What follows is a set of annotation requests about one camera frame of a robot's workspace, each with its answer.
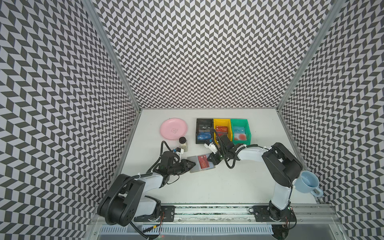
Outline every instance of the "patterned wall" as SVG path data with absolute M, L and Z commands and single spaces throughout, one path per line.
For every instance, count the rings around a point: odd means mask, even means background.
M 333 0 L 93 0 L 143 108 L 273 107 Z
M 133 107 L 79 0 L 0 8 L 0 239 L 81 237 Z
M 384 239 L 382 1 L 347 1 L 283 109 L 351 239 Z

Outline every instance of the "green storage bin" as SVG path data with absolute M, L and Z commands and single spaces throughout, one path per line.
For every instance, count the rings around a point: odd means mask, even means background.
M 248 120 L 247 119 L 231 119 L 231 127 L 232 127 L 232 142 L 234 144 L 243 143 L 246 145 L 251 144 L 251 131 L 249 130 Z M 247 139 L 245 141 L 238 141 L 235 140 L 234 137 L 234 131 L 233 127 L 244 127 L 245 128 L 245 135 L 247 136 Z

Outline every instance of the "storage bin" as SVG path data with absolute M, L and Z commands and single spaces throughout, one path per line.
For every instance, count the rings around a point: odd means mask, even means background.
M 236 145 L 238 143 L 243 143 L 246 145 L 251 144 L 251 131 L 249 130 L 248 120 L 247 119 L 231 119 L 231 127 L 232 127 L 232 142 Z M 234 140 L 234 131 L 233 127 L 244 127 L 245 128 L 245 135 L 247 137 L 247 140 L 245 141 L 238 141 Z
M 231 128 L 231 120 L 230 119 L 220 119 L 215 118 L 214 119 L 214 128 L 216 129 L 216 126 L 225 126 L 228 128 L 228 139 L 232 141 L 232 128 Z
M 206 140 L 198 140 L 197 135 L 199 134 L 199 125 L 209 125 L 214 127 L 214 120 L 212 118 L 198 118 L 196 120 L 196 144 L 204 144 Z

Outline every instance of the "bottle with black cap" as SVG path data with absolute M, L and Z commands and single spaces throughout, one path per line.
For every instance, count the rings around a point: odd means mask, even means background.
M 187 152 L 188 151 L 188 145 L 187 145 L 187 140 L 185 139 L 185 137 L 181 137 L 179 138 L 179 147 L 184 149 L 184 152 Z

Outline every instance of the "mug rim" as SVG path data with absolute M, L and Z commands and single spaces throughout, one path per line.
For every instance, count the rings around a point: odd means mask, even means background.
M 309 186 L 309 185 L 307 185 L 303 180 L 301 180 L 307 187 L 310 187 L 310 188 L 317 188 L 319 185 L 320 185 L 320 180 L 319 180 L 319 178 L 316 176 L 316 174 L 314 174 L 313 172 L 311 172 L 311 171 L 308 171 L 308 170 L 304 170 L 304 171 L 302 171 L 301 173 L 300 173 L 300 177 L 301 177 L 301 175 L 304 173 L 304 172 L 310 172 L 312 175 L 314 175 L 315 176 L 315 178 L 316 178 L 316 180 L 317 180 L 317 186 L 316 187 L 312 187 L 312 186 Z

